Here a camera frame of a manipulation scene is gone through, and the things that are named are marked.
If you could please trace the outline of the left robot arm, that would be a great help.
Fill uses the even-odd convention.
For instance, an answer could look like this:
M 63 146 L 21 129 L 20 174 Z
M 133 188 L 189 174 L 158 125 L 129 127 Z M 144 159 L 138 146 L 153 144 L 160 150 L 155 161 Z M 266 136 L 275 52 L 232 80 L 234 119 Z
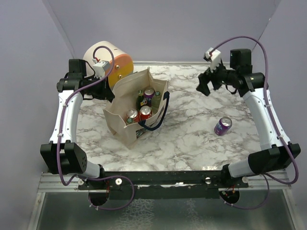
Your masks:
M 89 162 L 76 143 L 78 114 L 85 95 L 109 102 L 115 96 L 107 80 L 87 76 L 87 65 L 83 59 L 69 60 L 68 73 L 57 83 L 59 108 L 54 131 L 49 143 L 41 145 L 40 154 L 52 174 L 88 177 L 93 188 L 101 189 L 106 183 L 102 166 Z

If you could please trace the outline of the white round drawer box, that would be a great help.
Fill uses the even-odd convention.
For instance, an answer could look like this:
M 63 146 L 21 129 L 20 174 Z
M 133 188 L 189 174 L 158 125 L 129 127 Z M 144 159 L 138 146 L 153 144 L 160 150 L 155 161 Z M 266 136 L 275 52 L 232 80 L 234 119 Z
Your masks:
M 112 89 L 115 84 L 125 78 L 126 76 L 133 73 L 134 65 L 130 55 L 116 47 L 115 45 L 111 44 L 108 41 L 101 41 L 94 45 L 92 45 L 84 54 L 83 59 L 88 61 L 91 67 L 95 70 L 95 78 L 102 78 L 102 75 L 99 73 L 98 68 L 94 67 L 97 66 L 97 63 L 103 63 L 104 65 L 104 72 L 105 75 L 109 72 L 112 67 L 112 57 L 110 52 L 105 48 L 99 48 L 95 54 L 94 50 L 99 46 L 106 46 L 108 47 L 114 56 L 114 67 L 111 71 L 108 79 L 108 83 L 110 88 Z

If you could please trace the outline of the red cola can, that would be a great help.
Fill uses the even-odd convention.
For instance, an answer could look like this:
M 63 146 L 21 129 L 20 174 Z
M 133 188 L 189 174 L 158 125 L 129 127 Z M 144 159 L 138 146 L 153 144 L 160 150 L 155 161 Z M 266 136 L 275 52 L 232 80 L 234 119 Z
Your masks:
M 152 116 L 152 109 L 149 106 L 143 106 L 140 108 L 140 120 L 146 120 Z
M 127 111 L 127 120 L 132 120 L 133 122 L 140 122 L 140 115 L 138 110 L 136 109 L 130 109 Z

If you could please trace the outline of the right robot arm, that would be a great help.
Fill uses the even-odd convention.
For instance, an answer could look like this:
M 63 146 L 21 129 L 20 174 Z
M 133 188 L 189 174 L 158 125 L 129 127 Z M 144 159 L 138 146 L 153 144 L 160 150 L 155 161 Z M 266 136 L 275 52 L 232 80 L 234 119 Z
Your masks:
M 222 85 L 232 86 L 249 108 L 260 138 L 260 151 L 223 167 L 225 173 L 220 176 L 221 184 L 232 187 L 238 177 L 286 169 L 301 148 L 299 144 L 292 143 L 283 131 L 271 102 L 270 91 L 264 85 L 264 74 L 252 71 L 251 50 L 231 50 L 230 69 L 223 65 L 220 51 L 213 48 L 205 52 L 204 59 L 211 65 L 198 76 L 200 83 L 197 91 L 208 96 L 208 83 L 212 83 L 214 90 Z

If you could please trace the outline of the purple Fanta can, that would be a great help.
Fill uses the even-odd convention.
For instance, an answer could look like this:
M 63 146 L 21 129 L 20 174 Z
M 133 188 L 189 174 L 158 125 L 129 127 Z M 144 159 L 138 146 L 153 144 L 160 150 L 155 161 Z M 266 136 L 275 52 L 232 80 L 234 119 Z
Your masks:
M 147 87 L 143 91 L 143 95 L 147 101 L 147 106 L 151 107 L 152 106 L 152 98 L 155 95 L 155 90 L 152 87 Z
M 229 117 L 222 117 L 214 127 L 214 132 L 218 136 L 225 135 L 232 127 L 232 120 Z

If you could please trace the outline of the beige canvas tote bag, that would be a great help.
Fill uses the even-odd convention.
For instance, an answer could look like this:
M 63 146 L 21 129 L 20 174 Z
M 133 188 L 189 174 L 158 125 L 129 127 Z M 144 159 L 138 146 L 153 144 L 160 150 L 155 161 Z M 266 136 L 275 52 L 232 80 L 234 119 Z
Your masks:
M 140 123 L 127 123 L 128 110 L 136 107 L 137 91 L 152 87 L 162 94 L 158 111 Z M 157 130 L 166 115 L 170 93 L 168 82 L 153 78 L 149 69 L 133 73 L 118 81 L 113 90 L 115 98 L 106 104 L 103 109 L 106 124 L 113 135 L 115 135 L 126 147 L 133 143 L 146 131 Z

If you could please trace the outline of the green Perrier bottle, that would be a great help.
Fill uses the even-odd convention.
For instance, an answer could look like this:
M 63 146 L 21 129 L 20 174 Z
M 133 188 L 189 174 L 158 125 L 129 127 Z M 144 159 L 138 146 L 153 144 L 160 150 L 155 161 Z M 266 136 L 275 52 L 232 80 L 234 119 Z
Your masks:
M 146 99 L 143 95 L 143 90 L 138 90 L 138 96 L 136 99 L 136 109 L 139 111 L 144 105 L 146 105 Z

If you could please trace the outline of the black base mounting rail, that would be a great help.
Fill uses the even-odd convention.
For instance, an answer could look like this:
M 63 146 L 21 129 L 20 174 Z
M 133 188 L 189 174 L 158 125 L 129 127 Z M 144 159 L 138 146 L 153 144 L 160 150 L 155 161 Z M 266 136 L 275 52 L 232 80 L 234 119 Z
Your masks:
M 90 194 L 107 192 L 110 199 L 218 198 L 219 189 L 247 188 L 224 166 L 215 171 L 103 171 L 102 180 L 84 179 L 78 188 Z

